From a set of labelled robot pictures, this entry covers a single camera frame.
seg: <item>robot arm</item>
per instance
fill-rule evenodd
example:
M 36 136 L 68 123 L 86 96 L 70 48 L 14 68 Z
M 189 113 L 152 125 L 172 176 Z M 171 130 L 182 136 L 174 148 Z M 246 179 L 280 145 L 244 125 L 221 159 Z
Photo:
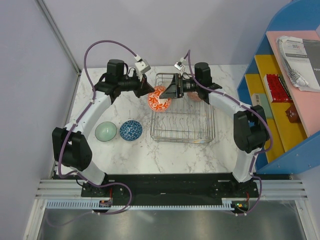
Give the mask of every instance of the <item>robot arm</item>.
M 255 157 L 256 152 L 261 151 L 268 135 L 265 135 L 266 131 L 263 125 L 257 124 L 256 126 L 259 128 L 259 131 L 255 131 L 254 134 L 260 134 L 262 135 L 262 139 L 264 139 L 262 142 L 257 142 L 248 125 L 248 122 L 250 122 L 247 117 L 248 112 L 243 111 L 243 108 L 221 94 L 211 92 L 208 97 L 210 105 L 223 110 L 230 118 L 233 118 L 233 137 L 239 151 L 232 175 L 238 183 L 249 181 L 252 178 L 253 166 L 256 163 L 256 159 L 253 161 L 253 157 Z M 242 103 L 242 105 L 251 108 L 248 104 Z M 262 107 L 256 106 L 256 109 L 260 111 L 259 114 L 265 115 Z
M 101 171 L 92 161 L 92 151 L 87 142 L 92 128 L 121 92 L 133 91 L 140 98 L 155 91 L 147 82 L 147 76 L 144 74 L 150 69 L 146 61 L 139 60 L 135 64 L 135 70 L 131 77 L 124 74 L 124 67 L 125 63 L 122 60 L 110 60 L 107 64 L 106 73 L 101 76 L 99 82 L 94 86 L 95 99 L 90 108 L 80 118 L 78 124 L 76 120 L 73 120 L 64 128 L 56 127 L 52 132 L 54 159 L 58 161 L 67 133 L 74 124 L 77 124 L 63 150 L 62 164 L 76 170 L 96 185 L 107 183 L 108 175 Z
M 180 70 L 182 64 L 177 63 L 177 65 L 179 66 L 177 69 Z M 192 77 L 186 79 L 180 73 L 173 76 L 171 84 L 160 95 L 160 98 L 182 98 L 184 93 L 197 92 L 207 104 L 221 109 L 233 118 L 233 139 L 239 151 L 232 175 L 236 182 L 245 183 L 252 178 L 253 166 L 256 162 L 255 153 L 259 152 L 269 139 L 268 131 L 255 115 L 224 96 L 225 92 L 222 87 L 212 83 L 211 70 L 206 62 L 196 63 L 194 72 L 195 78 L 201 85 L 215 90 L 215 92 L 199 87 Z M 265 112 L 261 106 L 250 106 L 243 102 L 241 105 L 255 111 L 266 121 Z

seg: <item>metal rack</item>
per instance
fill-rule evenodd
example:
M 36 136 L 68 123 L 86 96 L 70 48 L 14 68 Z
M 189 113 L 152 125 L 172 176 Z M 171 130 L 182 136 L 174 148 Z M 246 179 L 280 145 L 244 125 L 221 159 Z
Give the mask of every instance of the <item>metal rack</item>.
M 155 85 L 168 87 L 173 73 L 158 73 Z M 187 95 L 173 99 L 165 112 L 152 112 L 150 135 L 160 142 L 209 143 L 215 138 L 214 109 Z

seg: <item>metal floor panel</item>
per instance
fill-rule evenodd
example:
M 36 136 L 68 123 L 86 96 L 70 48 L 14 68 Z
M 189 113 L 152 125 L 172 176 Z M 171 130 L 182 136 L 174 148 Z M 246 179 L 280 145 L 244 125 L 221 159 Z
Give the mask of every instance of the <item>metal floor panel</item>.
M 46 209 L 53 224 L 88 210 Z M 261 201 L 248 216 L 221 211 L 128 210 L 86 215 L 52 228 L 45 218 L 38 240 L 305 240 L 294 201 Z

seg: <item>white wall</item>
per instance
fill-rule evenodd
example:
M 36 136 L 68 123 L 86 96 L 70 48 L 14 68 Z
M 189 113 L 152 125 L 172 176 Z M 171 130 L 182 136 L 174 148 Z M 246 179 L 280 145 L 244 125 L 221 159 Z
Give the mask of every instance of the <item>white wall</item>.
M 0 23 L 0 239 L 19 240 L 77 76 L 34 0 L 2 0 Z
M 95 41 L 132 48 L 153 66 L 173 65 L 191 49 L 193 63 L 249 64 L 270 20 L 290 0 L 44 0 L 83 67 Z M 119 46 L 97 46 L 88 66 L 133 58 Z

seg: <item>white cable tray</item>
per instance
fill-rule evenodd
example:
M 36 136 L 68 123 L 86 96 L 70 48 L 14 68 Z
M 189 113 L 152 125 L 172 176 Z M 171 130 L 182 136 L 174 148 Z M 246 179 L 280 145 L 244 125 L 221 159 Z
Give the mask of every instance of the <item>white cable tray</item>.
M 102 210 L 119 210 L 124 206 L 112 206 L 111 208 L 100 206 L 100 200 L 86 200 L 86 199 L 53 199 L 48 200 L 46 204 L 47 209 L 102 209 Z M 231 200 L 223 200 L 222 205 L 180 205 L 180 206 L 129 206 L 128 210 L 234 210 L 231 207 Z

